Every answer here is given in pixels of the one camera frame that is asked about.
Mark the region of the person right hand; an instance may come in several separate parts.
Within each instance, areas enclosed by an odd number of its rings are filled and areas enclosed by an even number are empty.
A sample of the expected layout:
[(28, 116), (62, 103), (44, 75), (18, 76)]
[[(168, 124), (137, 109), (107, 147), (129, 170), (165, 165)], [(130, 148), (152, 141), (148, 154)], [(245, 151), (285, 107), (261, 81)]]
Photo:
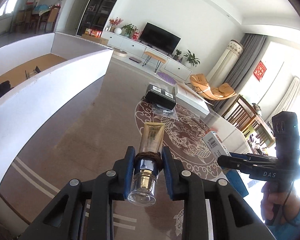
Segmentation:
[(270, 192), (270, 182), (262, 187), (263, 199), (261, 200), (261, 216), (263, 220), (272, 220), (274, 217), (273, 207), (275, 204), (282, 205), (280, 224), (292, 221), (300, 211), (300, 198), (292, 189), (289, 192)]

